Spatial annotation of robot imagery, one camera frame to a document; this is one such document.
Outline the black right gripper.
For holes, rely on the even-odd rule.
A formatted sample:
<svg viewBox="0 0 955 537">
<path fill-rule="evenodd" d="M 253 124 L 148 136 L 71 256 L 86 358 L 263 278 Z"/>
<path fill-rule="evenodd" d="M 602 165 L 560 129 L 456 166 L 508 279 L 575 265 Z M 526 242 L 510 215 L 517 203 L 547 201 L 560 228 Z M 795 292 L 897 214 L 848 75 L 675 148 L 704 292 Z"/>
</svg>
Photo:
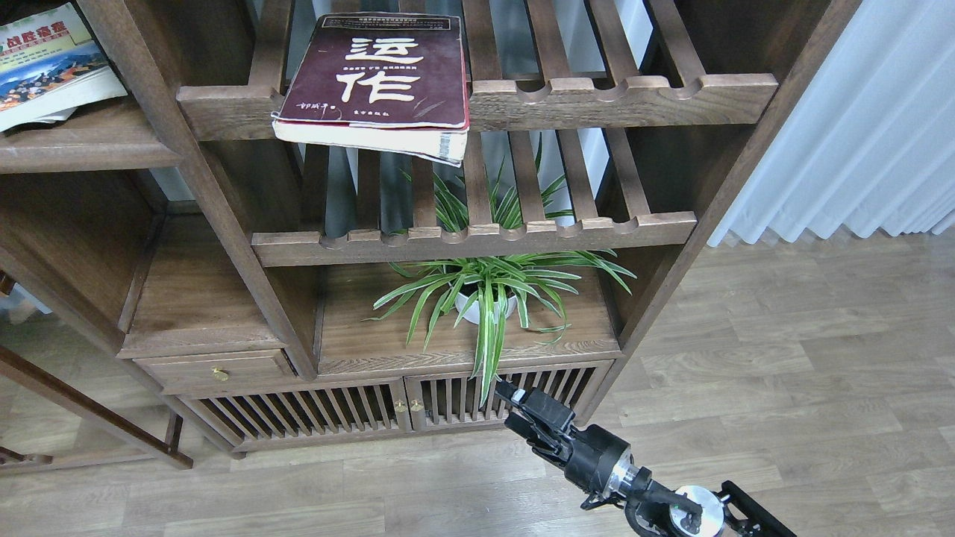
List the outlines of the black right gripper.
<svg viewBox="0 0 955 537">
<path fill-rule="evenodd" d="M 633 464 L 630 445 L 596 424 L 580 431 L 575 412 L 537 388 L 525 390 L 499 381 L 495 394 L 522 415 L 508 415 L 504 425 L 541 456 L 563 470 L 570 483 L 590 500 L 644 500 L 651 472 Z"/>
</svg>

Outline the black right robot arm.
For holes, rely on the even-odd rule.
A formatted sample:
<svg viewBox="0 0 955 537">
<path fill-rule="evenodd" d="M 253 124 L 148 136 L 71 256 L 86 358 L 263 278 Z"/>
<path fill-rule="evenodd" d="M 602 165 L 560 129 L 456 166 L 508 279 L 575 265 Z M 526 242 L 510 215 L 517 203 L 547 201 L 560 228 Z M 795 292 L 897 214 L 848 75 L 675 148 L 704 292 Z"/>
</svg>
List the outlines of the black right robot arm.
<svg viewBox="0 0 955 537">
<path fill-rule="evenodd" d="M 702 486 L 669 489 L 634 465 L 630 445 L 596 424 L 576 428 L 573 412 L 539 389 L 499 381 L 495 393 L 512 406 L 505 425 L 540 458 L 588 493 L 583 510 L 613 504 L 641 536 L 792 536 L 792 531 L 730 480 L 719 492 Z"/>
</svg>

